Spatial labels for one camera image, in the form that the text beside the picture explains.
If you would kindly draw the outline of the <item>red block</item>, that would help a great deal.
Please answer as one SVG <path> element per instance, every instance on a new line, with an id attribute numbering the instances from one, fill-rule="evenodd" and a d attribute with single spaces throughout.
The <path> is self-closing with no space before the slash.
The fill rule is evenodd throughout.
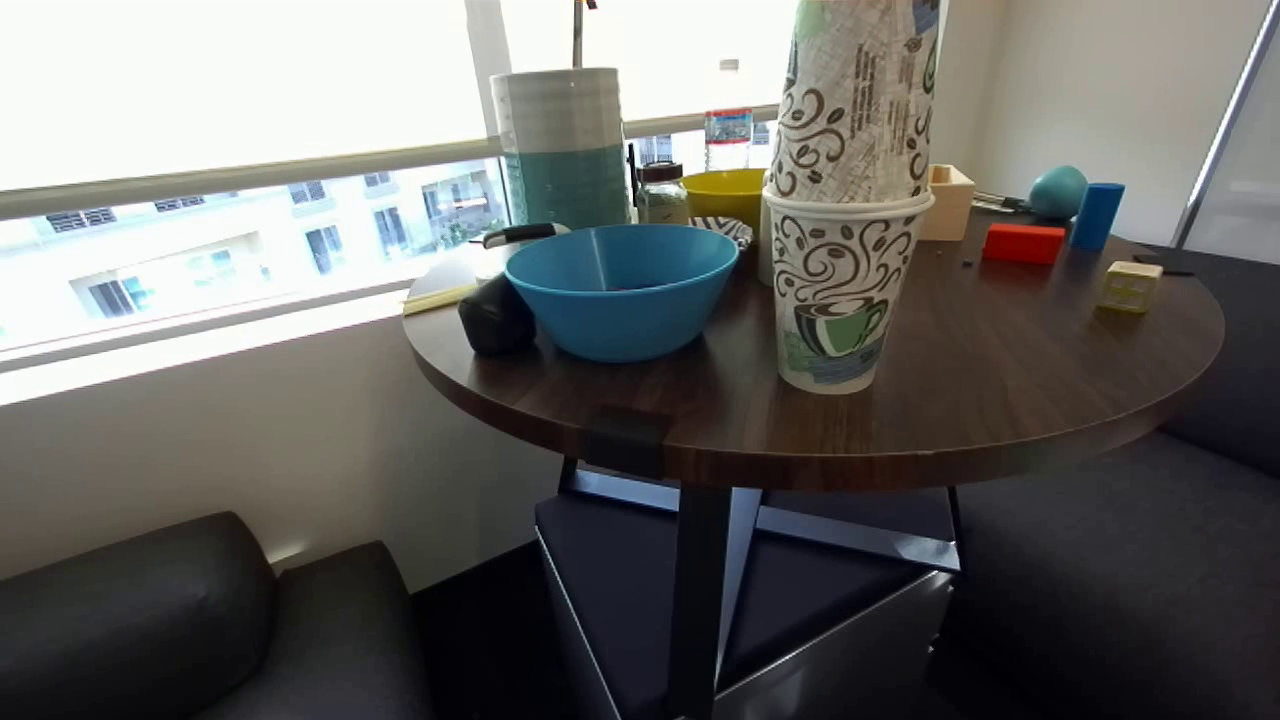
<path id="1" fill-rule="evenodd" d="M 984 234 L 984 255 L 999 262 L 1047 269 L 1059 255 L 1059 223 L 990 223 Z"/>

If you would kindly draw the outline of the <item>yellow bowl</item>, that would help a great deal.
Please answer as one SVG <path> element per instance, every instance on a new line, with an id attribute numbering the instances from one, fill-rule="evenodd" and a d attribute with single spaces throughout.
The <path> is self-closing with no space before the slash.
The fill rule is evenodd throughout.
<path id="1" fill-rule="evenodd" d="M 733 215 L 742 223 L 760 223 L 760 192 L 762 192 L 760 166 L 697 171 L 684 178 L 684 192 L 697 215 Z"/>

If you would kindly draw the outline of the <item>black round object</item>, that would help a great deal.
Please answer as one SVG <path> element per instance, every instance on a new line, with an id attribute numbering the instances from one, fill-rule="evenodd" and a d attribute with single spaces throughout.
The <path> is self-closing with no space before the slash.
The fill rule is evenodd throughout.
<path id="1" fill-rule="evenodd" d="M 461 324 L 474 355 L 517 355 L 536 336 L 536 317 L 521 293 L 495 274 L 484 281 L 462 304 Z"/>

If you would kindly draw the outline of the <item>black sofa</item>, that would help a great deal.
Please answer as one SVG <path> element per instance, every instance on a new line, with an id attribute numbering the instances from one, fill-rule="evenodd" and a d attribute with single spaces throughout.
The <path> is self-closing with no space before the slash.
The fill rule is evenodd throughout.
<path id="1" fill-rule="evenodd" d="M 273 570 L 199 517 L 0 584 L 0 720 L 435 720 L 382 545 Z"/>
<path id="2" fill-rule="evenodd" d="M 1227 324 L 1182 413 L 960 491 L 943 644 L 975 720 L 1280 720 L 1280 269 L 1182 269 Z"/>

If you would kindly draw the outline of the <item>upright patterned paper cup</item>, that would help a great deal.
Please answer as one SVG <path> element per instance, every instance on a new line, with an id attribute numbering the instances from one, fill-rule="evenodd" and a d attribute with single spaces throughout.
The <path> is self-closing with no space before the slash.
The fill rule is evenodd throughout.
<path id="1" fill-rule="evenodd" d="M 821 202 L 762 196 L 777 376 L 810 394 L 863 392 L 932 196 Z"/>

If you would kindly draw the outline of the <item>blue block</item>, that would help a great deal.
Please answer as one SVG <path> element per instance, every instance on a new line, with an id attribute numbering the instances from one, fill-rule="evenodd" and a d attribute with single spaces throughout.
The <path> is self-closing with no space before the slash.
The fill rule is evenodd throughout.
<path id="1" fill-rule="evenodd" d="M 1107 245 L 1119 199 L 1125 199 L 1119 183 L 1092 183 L 1083 192 L 1075 223 L 1072 223 L 1075 251 L 1099 251 Z"/>

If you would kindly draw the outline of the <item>round dark wooden table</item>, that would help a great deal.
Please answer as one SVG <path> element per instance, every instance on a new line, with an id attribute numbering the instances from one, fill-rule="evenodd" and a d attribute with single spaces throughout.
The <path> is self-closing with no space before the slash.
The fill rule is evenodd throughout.
<path id="1" fill-rule="evenodd" d="M 1144 319 L 1096 306 L 1104 269 L 990 269 L 923 245 L 875 380 L 810 394 L 777 376 L 770 293 L 733 269 L 704 332 L 671 355 L 596 364 L 543 327 L 484 358 L 449 306 L 405 336 L 439 394 L 474 420 L 675 491 L 675 586 L 661 713 L 711 720 L 742 506 L 783 491 L 902 491 L 1026 471 L 1150 431 L 1214 364 L 1225 311 L 1165 281 Z"/>

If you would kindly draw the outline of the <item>white and teal canister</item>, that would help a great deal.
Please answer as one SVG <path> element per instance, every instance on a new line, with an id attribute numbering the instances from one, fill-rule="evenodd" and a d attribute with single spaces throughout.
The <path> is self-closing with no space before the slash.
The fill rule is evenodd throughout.
<path id="1" fill-rule="evenodd" d="M 498 162 L 521 223 L 622 223 L 621 77 L 610 66 L 492 80 Z"/>

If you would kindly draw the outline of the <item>blue plastic bowl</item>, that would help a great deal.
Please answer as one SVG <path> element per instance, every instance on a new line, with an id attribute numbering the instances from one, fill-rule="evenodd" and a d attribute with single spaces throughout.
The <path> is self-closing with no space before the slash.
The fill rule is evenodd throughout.
<path id="1" fill-rule="evenodd" d="M 559 353 L 634 364 L 704 332 L 736 259 L 739 245 L 708 229 L 610 223 L 517 248 L 503 281 Z"/>

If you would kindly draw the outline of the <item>wooden box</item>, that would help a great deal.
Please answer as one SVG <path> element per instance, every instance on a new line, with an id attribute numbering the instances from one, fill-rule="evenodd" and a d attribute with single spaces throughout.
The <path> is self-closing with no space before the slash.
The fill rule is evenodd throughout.
<path id="1" fill-rule="evenodd" d="M 970 177 L 955 162 L 936 162 L 927 171 L 932 209 L 920 218 L 923 239 L 960 239 L 970 215 Z"/>

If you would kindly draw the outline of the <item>teal scoop spoon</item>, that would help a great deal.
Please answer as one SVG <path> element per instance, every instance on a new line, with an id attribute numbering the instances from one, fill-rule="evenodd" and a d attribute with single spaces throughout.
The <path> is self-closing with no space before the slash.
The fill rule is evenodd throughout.
<path id="1" fill-rule="evenodd" d="M 986 213 L 1022 213 L 1030 218 L 1072 218 L 1088 192 L 1088 177 L 1075 162 L 1054 162 L 1030 178 L 1022 196 L 975 196 Z"/>

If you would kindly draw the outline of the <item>glass jar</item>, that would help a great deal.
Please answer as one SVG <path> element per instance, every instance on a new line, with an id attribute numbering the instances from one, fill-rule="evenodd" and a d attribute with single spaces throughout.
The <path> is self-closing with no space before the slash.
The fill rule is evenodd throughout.
<path id="1" fill-rule="evenodd" d="M 684 223 L 686 192 L 679 162 L 648 162 L 634 171 L 634 213 L 643 223 Z"/>

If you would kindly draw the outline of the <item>patterned paper cup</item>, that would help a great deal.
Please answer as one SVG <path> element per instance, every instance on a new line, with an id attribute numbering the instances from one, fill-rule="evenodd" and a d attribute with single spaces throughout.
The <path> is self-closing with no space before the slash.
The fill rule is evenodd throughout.
<path id="1" fill-rule="evenodd" d="M 798 0 L 767 186 L 881 202 L 927 192 L 938 0 Z"/>
<path id="2" fill-rule="evenodd" d="M 863 392 L 932 196 L 821 202 L 762 196 L 777 376 L 810 394 Z"/>

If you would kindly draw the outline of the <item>black sofa left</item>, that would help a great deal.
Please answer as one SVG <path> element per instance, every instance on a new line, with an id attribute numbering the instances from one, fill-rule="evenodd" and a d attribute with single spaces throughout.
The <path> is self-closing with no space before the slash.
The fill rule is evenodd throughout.
<path id="1" fill-rule="evenodd" d="M 0 720 L 435 720 L 382 545 L 273 570 L 199 517 L 0 584 Z"/>

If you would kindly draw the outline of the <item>black sofa right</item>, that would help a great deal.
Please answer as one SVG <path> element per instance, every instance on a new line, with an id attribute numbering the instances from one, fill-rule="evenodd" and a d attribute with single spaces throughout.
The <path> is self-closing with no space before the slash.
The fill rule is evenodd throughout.
<path id="1" fill-rule="evenodd" d="M 1227 324 L 1182 413 L 960 491 L 943 644 L 975 720 L 1280 720 L 1280 269 L 1182 269 Z"/>

